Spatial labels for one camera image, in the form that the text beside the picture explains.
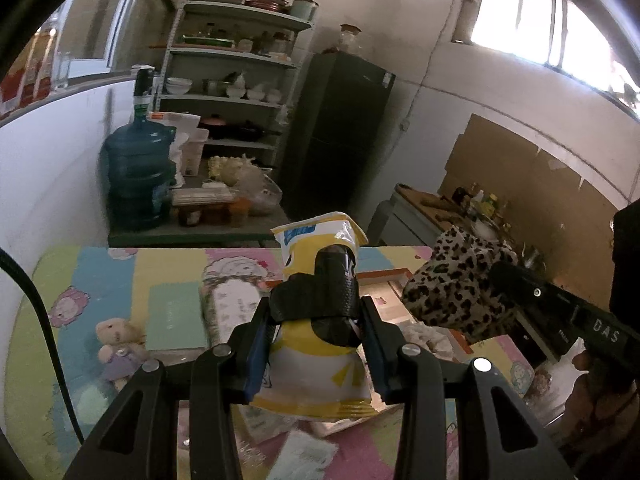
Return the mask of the person's right hand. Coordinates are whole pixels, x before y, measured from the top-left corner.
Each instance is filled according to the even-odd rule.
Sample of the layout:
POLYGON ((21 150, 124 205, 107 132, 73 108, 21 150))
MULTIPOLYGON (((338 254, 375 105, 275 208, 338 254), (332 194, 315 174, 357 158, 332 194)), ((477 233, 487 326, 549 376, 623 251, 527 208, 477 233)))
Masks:
POLYGON ((572 359, 580 375, 565 402, 561 419, 564 440, 617 441, 631 432, 639 417, 639 389, 633 379, 616 379, 613 365, 587 350, 572 359))

